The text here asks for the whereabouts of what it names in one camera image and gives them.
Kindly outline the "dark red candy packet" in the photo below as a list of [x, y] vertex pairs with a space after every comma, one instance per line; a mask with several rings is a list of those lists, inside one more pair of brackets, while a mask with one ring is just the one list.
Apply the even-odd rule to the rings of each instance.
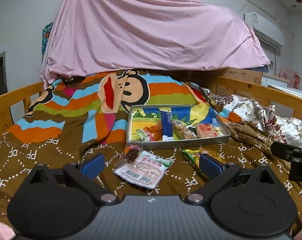
[[123, 151], [124, 159], [128, 163], [132, 163], [133, 161], [135, 161], [135, 159], [140, 155], [142, 151], [143, 151], [142, 144], [126, 145]]

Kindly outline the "red white snack packet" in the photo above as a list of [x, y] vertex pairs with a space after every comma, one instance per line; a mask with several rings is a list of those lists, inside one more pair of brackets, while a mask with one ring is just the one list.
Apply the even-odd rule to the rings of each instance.
[[212, 124], [198, 123], [195, 125], [198, 138], [216, 138], [218, 133]]

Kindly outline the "white wall air conditioner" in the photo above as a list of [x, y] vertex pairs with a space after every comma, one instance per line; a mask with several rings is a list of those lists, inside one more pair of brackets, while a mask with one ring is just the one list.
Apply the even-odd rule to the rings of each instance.
[[282, 31], [263, 16], [256, 12], [247, 12], [244, 14], [244, 21], [262, 42], [275, 49], [281, 49], [284, 46]]

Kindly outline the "pink draped bed sheet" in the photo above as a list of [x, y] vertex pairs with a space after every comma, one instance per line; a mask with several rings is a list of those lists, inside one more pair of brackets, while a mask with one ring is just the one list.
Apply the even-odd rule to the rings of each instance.
[[254, 31], [200, 0], [63, 0], [40, 77], [126, 69], [215, 70], [268, 65]]

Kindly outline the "metal tray with cartoon print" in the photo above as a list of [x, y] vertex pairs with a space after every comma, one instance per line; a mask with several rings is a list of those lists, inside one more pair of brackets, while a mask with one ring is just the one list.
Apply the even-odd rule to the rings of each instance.
[[231, 134], [207, 103], [137, 105], [129, 112], [126, 143], [145, 150], [225, 144]]

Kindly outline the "wooden bed frame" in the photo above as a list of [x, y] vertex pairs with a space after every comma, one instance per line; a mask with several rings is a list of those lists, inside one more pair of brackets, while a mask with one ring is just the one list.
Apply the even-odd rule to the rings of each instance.
[[[283, 92], [278, 89], [264, 87], [254, 80], [243, 80], [240, 74], [254, 75], [254, 71], [236, 70], [227, 68], [212, 71], [157, 71], [158, 74], [170, 75], [171, 77], [186, 81], [188, 78], [195, 83], [210, 89], [215, 94], [238, 94], [244, 95], [268, 106], [272, 102], [279, 103], [293, 110], [292, 116], [302, 119], [302, 98]], [[2, 134], [13, 125], [10, 114], [10, 107], [20, 101], [23, 102], [24, 111], [26, 112], [31, 105], [30, 97], [44, 91], [42, 81], [27, 85], [14, 91], [0, 95], [0, 138]]]

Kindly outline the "orange red snack packet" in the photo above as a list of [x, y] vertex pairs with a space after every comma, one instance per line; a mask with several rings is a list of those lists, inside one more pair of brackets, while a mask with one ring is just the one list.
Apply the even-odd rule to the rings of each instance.
[[162, 125], [158, 122], [156, 125], [137, 129], [137, 134], [142, 141], [161, 141]]

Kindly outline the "peanut brittle snack bar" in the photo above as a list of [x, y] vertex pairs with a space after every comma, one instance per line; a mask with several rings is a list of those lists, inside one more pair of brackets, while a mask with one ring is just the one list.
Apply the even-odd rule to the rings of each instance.
[[195, 139], [196, 136], [190, 131], [185, 123], [181, 120], [172, 120], [172, 129], [173, 132], [181, 140]]

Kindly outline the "white tofu snack packet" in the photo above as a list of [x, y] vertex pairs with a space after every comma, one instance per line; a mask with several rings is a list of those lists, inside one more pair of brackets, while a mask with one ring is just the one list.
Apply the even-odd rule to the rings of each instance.
[[113, 172], [128, 183], [153, 190], [173, 163], [172, 158], [163, 159], [142, 151], [133, 162], [126, 162]]

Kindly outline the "striped monkey cartoon blanket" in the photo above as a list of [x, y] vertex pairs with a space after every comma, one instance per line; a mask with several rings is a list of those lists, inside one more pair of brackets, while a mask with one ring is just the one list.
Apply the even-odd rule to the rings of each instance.
[[[204, 185], [204, 177], [187, 161], [183, 148], [152, 150], [152, 154], [174, 161], [153, 190], [132, 185], [113, 172], [116, 162], [123, 157], [127, 122], [133, 106], [207, 103], [212, 107], [200, 91], [201, 87], [206, 88], [190, 78], [181, 81], [142, 70], [105, 72], [73, 80], [56, 79], [31, 103], [22, 119], [0, 138], [0, 223], [8, 224], [7, 206], [22, 180], [38, 163], [61, 168], [69, 162], [82, 163], [102, 153], [106, 168], [95, 182], [119, 197], [125, 194], [186, 196]], [[302, 183], [289, 180], [290, 164], [271, 155], [272, 142], [260, 141], [261, 134], [248, 128], [242, 134], [226, 126], [231, 131], [227, 143], [201, 148], [214, 150], [222, 159], [244, 168], [268, 164], [297, 206], [294, 231], [300, 231]]]

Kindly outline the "blue white snack tube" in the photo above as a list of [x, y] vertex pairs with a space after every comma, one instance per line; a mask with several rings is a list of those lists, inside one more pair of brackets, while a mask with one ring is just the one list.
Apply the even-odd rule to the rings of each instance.
[[162, 141], [173, 140], [172, 113], [160, 110], [162, 124]]

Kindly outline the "yellow green snack bag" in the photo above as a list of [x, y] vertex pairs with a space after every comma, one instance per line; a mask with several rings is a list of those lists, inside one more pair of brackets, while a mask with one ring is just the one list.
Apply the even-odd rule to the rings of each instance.
[[201, 172], [201, 170], [199, 168], [199, 158], [202, 154], [208, 154], [211, 157], [214, 157], [215, 159], [217, 159], [218, 161], [221, 161], [222, 163], [226, 164], [226, 161], [224, 159], [222, 159], [216, 151], [211, 150], [211, 149], [204, 149], [204, 148], [200, 148], [198, 150], [185, 149], [182, 151], [182, 153], [188, 159], [188, 161], [191, 163], [191, 165], [194, 167], [194, 169], [204, 178], [206, 178], [206, 177], [204, 176], [204, 174]]

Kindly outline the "colourful wall poster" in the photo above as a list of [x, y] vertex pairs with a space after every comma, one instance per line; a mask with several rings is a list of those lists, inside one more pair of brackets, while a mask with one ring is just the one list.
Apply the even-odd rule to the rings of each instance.
[[41, 40], [41, 55], [42, 60], [44, 59], [44, 55], [46, 52], [46, 46], [49, 40], [50, 32], [52, 31], [54, 22], [48, 23], [42, 30], [42, 40]]

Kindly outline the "white floral quilt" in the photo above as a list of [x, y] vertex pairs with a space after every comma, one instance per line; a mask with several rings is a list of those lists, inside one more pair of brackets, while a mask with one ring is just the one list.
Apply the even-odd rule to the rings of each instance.
[[263, 136], [260, 140], [267, 144], [279, 141], [302, 148], [302, 120], [295, 117], [282, 118], [276, 115], [276, 106], [262, 106], [258, 101], [247, 97], [217, 95], [201, 87], [200, 91], [223, 122], [234, 131], [248, 128]]

